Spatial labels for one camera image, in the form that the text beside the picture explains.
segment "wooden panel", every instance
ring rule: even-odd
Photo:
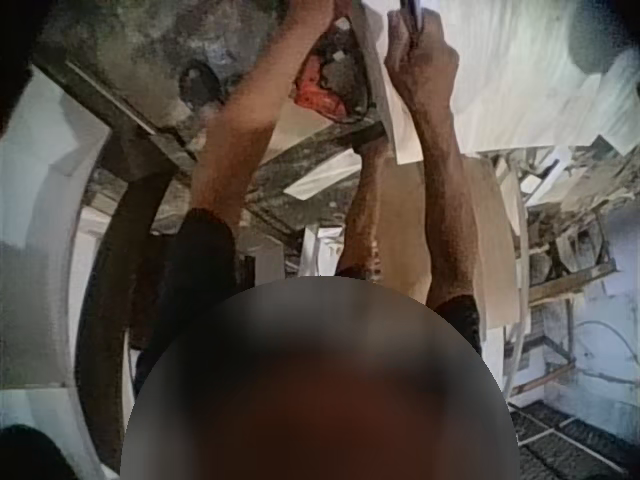
[[[476,296],[484,306],[487,329],[511,325],[520,311],[511,224],[491,162],[468,159],[466,167],[478,225]]]
[[[424,233],[422,165],[387,164],[382,184],[378,245],[382,285],[425,303],[431,258]]]
[[[490,162],[467,159],[480,259],[475,294],[488,329],[518,321],[515,249],[500,187]],[[385,174],[378,242],[382,284],[425,303],[431,285],[424,234],[421,165],[391,166]]]

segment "red power tool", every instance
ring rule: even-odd
[[[318,112],[320,115],[342,123],[348,118],[347,107],[342,99],[329,89],[322,88],[323,59],[311,54],[305,61],[296,80],[295,103]]]

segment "person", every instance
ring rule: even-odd
[[[233,232],[291,84],[314,43],[336,17],[348,13],[349,4],[350,0],[290,0],[283,25],[266,52],[219,114],[208,120],[206,145],[192,180],[192,208],[174,240],[157,322],[138,359],[135,379],[140,392],[163,352],[197,323],[198,328],[189,330],[195,334],[185,334],[176,344],[182,356],[172,371],[181,373],[166,393],[181,399],[179,412],[187,417],[201,478],[453,478],[443,471],[472,465],[456,462],[455,457],[471,458],[471,451],[478,457],[473,449],[483,444],[452,440],[459,437],[449,434],[445,438],[449,407],[436,373],[445,365],[429,373],[434,381],[421,376],[420,382],[409,385],[400,378],[363,372],[319,345],[262,351],[236,331],[242,322],[220,311],[224,305],[214,308],[238,293]],[[472,286],[477,233],[449,107],[458,56],[446,44],[436,13],[425,10],[423,23],[422,31],[415,32],[404,12],[389,14],[386,68],[411,112],[424,152],[425,232],[432,256],[426,304],[479,352]],[[363,169],[346,219],[338,275],[362,280],[373,257],[380,184],[390,149],[386,139],[379,139],[359,153]],[[292,291],[304,287],[292,282]],[[310,321],[314,314],[302,314],[301,320]],[[471,357],[477,359],[473,352]],[[159,374],[150,379],[149,395],[140,392],[136,409],[167,397],[151,386],[162,378]],[[419,386],[424,383],[428,391]],[[475,396],[478,406],[480,391],[465,398]],[[499,391],[493,393],[504,407]],[[508,412],[502,410],[511,428]],[[136,424],[135,409],[131,421]],[[456,431],[468,437],[467,427],[466,433]],[[515,449],[513,438],[509,440]],[[485,443],[491,448],[502,445]]]
[[[179,333],[237,293],[233,231],[245,194],[303,61],[332,22],[348,14],[349,5],[348,0],[290,0],[281,28],[255,68],[208,120],[206,145],[193,174],[191,210],[172,247],[150,345],[137,362],[136,391]],[[385,65],[411,113],[424,154],[425,233],[432,258],[426,305],[480,352],[473,297],[477,230],[450,109],[458,54],[444,39],[439,15],[425,9],[423,17],[422,31],[416,32],[406,12],[389,13]],[[388,142],[375,140],[359,153],[363,168],[346,218],[337,275],[365,279],[373,259]]]

